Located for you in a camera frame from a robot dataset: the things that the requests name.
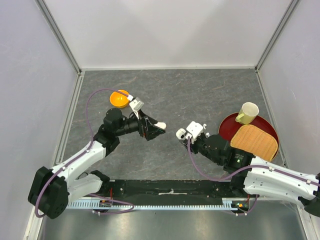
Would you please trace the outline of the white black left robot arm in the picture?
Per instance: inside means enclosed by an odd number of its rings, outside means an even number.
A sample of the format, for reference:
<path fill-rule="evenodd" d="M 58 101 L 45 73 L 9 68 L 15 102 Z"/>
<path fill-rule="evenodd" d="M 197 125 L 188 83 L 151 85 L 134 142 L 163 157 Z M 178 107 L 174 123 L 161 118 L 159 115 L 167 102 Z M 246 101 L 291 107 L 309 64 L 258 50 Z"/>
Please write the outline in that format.
<path fill-rule="evenodd" d="M 167 125 L 143 113 L 133 111 L 129 117 L 118 108 L 109 109 L 102 125 L 90 142 L 64 162 L 39 168 L 34 176 L 27 200 L 35 216 L 55 219 L 67 204 L 90 194 L 106 196 L 110 191 L 108 176 L 95 170 L 79 179 L 79 175 L 96 162 L 111 154 L 120 143 L 120 136 L 137 132 L 147 141 L 166 132 Z"/>

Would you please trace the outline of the white earbud charging case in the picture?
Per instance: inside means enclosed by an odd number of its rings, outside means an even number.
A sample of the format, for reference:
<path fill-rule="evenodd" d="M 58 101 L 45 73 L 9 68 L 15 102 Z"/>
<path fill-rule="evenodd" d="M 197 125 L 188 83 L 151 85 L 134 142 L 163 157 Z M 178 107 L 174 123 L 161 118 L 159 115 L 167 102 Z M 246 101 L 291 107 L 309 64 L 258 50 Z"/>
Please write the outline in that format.
<path fill-rule="evenodd" d="M 159 122 L 159 121 L 158 121 L 158 122 L 155 124 L 155 126 L 156 126 L 157 128 L 162 129 L 162 130 L 165 130 L 165 129 L 167 128 L 167 125 L 166 125 L 165 122 Z"/>

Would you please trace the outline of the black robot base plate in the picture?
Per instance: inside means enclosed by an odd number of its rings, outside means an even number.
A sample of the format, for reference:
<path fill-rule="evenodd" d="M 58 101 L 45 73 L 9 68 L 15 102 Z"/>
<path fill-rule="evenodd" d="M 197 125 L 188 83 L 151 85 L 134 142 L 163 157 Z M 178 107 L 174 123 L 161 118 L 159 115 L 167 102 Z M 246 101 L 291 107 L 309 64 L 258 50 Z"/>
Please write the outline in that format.
<path fill-rule="evenodd" d="M 229 182 L 194 179 L 116 179 L 104 183 L 97 194 L 135 206 L 220 205 L 223 198 L 248 197 L 232 192 Z"/>

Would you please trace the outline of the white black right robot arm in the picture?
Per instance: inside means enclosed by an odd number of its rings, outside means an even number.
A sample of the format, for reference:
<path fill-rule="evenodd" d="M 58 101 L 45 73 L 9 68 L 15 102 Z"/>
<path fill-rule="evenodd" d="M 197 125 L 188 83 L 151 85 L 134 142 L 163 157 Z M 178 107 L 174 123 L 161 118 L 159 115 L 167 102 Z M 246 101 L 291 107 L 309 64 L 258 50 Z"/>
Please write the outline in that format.
<path fill-rule="evenodd" d="M 222 166 L 227 176 L 214 178 L 202 171 L 200 175 L 213 182 L 229 181 L 235 197 L 243 194 L 281 199 L 302 206 L 316 217 L 320 215 L 320 177 L 302 173 L 268 162 L 244 150 L 231 147 L 219 134 L 196 138 L 188 133 L 178 137 L 189 156 L 201 154 Z"/>

